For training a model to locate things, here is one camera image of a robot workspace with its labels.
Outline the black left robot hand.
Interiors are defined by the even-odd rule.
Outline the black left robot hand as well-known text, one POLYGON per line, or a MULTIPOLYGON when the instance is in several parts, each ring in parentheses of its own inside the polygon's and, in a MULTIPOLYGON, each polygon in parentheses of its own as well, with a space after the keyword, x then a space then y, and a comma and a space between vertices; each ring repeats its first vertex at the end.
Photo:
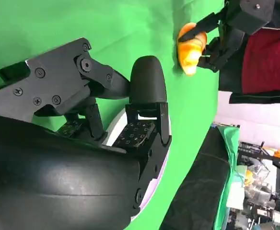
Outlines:
POLYGON ((176 40, 177 58, 183 72, 188 76, 197 67, 217 72, 241 47, 245 32, 231 27, 226 14, 231 0, 224 2, 218 13, 211 13, 197 23, 185 24, 176 40))

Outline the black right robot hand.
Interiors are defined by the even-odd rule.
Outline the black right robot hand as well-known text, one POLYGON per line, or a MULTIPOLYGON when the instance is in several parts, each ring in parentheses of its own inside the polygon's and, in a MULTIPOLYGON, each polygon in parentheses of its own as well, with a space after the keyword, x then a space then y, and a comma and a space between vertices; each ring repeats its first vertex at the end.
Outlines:
POLYGON ((0 69, 0 230, 122 230, 172 136, 155 56, 130 79, 85 38, 0 69))

